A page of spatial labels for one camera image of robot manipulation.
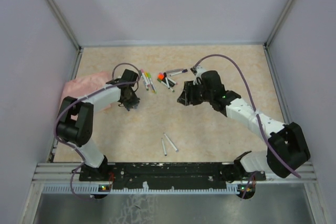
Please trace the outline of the grey blue capped marker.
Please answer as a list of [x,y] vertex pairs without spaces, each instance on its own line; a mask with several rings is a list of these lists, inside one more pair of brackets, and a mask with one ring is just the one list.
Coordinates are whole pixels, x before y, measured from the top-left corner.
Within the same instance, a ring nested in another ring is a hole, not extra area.
[[163,135],[167,139],[167,141],[170,143],[170,145],[174,148],[176,152],[179,152],[179,149],[176,147],[176,145],[173,143],[173,141],[169,138],[169,136],[164,132]]

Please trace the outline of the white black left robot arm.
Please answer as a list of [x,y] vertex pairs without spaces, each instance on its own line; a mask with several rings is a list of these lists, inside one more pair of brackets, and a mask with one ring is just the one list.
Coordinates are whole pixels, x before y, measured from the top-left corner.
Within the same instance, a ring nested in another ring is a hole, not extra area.
[[107,158],[92,139],[94,114],[112,103],[119,103],[129,111],[140,103],[133,87],[140,80],[139,74],[126,69],[121,78],[107,82],[101,89],[79,98],[65,97],[61,103],[54,135],[58,142],[74,148],[83,164],[98,180],[108,177]]

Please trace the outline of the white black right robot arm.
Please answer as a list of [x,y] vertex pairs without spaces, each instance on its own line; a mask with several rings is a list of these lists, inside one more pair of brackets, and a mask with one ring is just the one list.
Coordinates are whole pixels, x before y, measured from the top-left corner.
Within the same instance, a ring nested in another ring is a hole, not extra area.
[[194,81],[186,81],[177,102],[184,106],[207,102],[215,111],[246,126],[265,142],[266,151],[247,152],[238,158],[234,172],[239,179],[267,170],[281,178],[297,175],[296,169],[311,157],[297,123],[285,124],[254,109],[238,93],[225,89],[217,71],[198,73]]

